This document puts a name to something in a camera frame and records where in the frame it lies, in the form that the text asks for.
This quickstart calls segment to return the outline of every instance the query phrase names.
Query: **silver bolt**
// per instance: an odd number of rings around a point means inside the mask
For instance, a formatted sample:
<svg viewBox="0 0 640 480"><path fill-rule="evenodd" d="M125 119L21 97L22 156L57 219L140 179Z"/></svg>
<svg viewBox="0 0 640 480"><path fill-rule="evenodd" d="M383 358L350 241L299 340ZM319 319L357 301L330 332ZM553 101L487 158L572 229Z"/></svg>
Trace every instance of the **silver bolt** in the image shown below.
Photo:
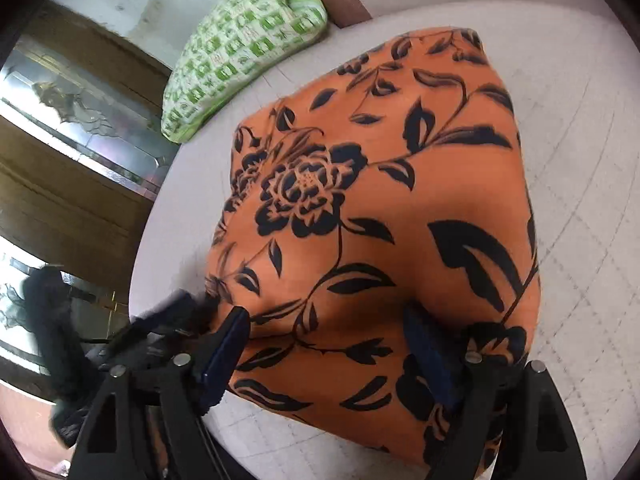
<svg viewBox="0 0 640 480"><path fill-rule="evenodd" d="M123 365L115 365L114 367L111 367L111 370L109 370L109 374L111 375L111 377L117 378L124 375L124 372L126 371L127 367Z"/></svg>
<svg viewBox="0 0 640 480"><path fill-rule="evenodd" d="M531 362L531 369L535 373L541 374L546 370L546 365L542 361L535 360Z"/></svg>
<svg viewBox="0 0 640 480"><path fill-rule="evenodd" d="M184 366L189 364L191 361L191 356L189 354L178 354L174 357L174 365L176 366Z"/></svg>
<svg viewBox="0 0 640 480"><path fill-rule="evenodd" d="M465 354L465 361L473 365L477 365L482 362L482 355L478 352L469 351Z"/></svg>

